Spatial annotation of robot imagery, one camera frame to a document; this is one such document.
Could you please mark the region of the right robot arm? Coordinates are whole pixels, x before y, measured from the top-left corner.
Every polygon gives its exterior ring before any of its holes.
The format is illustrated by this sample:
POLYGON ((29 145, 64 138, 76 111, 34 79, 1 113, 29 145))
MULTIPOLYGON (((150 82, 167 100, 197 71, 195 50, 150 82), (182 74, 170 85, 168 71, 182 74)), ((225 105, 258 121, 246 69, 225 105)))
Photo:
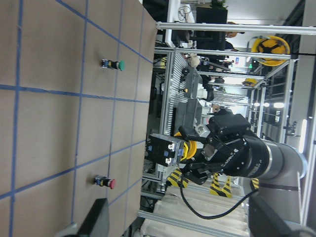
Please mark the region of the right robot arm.
POLYGON ((300 180, 307 161, 295 148, 258 138, 246 126, 207 126, 209 133, 191 135, 183 127, 185 141, 203 144, 203 149, 181 168, 183 177, 203 184, 213 173, 256 178, 259 188, 246 195, 248 226, 253 237, 313 237, 301 223, 300 180))

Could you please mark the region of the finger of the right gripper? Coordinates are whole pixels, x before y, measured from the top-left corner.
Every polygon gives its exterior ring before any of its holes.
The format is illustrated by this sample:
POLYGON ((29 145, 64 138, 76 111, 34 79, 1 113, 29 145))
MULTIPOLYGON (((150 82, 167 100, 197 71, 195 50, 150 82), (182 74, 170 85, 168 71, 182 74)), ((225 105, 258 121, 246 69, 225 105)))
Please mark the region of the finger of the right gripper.
POLYGON ((178 128, 181 137, 184 141, 196 141, 202 144, 208 144, 209 138, 208 135, 210 134, 210 130, 205 125, 198 125, 195 128, 188 128, 180 126, 178 128))
POLYGON ((217 163, 181 163, 180 170, 185 178, 198 185, 202 185, 217 171, 217 163))

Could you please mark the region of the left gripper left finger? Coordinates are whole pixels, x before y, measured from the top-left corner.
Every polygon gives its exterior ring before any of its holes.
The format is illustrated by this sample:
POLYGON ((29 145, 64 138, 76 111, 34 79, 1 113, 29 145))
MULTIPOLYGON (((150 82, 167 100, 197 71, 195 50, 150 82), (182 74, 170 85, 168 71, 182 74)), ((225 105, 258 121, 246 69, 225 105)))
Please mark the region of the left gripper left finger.
POLYGON ((109 234, 109 207, 106 198, 98 198, 92 205, 77 237, 107 237, 109 234))

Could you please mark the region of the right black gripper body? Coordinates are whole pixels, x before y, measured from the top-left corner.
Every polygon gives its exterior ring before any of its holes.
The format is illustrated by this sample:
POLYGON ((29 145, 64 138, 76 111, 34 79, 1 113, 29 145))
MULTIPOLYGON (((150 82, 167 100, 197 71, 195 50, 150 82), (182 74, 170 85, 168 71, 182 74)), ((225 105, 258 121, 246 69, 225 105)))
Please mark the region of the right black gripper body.
POLYGON ((221 141, 217 137, 207 139, 204 145, 204 169, 211 173, 219 172, 229 176, 243 176, 250 165, 250 145, 241 137, 221 141))

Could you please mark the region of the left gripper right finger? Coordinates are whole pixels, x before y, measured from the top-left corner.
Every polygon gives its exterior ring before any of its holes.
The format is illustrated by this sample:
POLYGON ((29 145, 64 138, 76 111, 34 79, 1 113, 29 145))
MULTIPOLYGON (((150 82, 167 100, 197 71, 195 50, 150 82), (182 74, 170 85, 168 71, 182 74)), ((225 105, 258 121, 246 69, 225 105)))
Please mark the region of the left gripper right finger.
POLYGON ((252 237, 294 237, 294 232, 259 196, 249 198, 248 226, 252 237))

